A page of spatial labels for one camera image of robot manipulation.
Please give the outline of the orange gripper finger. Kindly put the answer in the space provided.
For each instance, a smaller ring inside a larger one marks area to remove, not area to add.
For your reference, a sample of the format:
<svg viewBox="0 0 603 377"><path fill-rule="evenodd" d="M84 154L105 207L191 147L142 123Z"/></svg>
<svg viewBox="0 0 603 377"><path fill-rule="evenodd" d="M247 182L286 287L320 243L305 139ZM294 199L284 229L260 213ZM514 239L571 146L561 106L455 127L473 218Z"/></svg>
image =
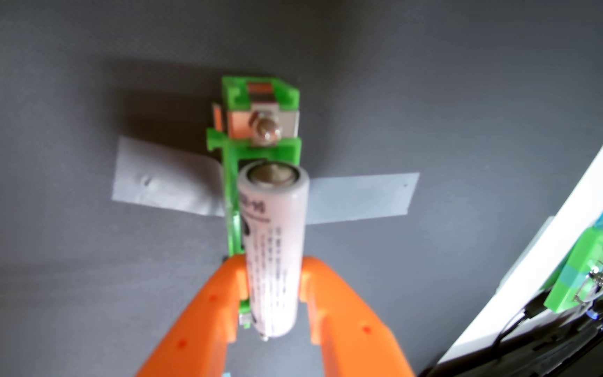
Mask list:
<svg viewBox="0 0 603 377"><path fill-rule="evenodd" d="M299 298L324 376L414 376L392 331L325 262L306 256Z"/></svg>
<svg viewBox="0 0 603 377"><path fill-rule="evenodd" d="M244 255L223 262L140 367L136 376L222 376L248 296Z"/></svg>

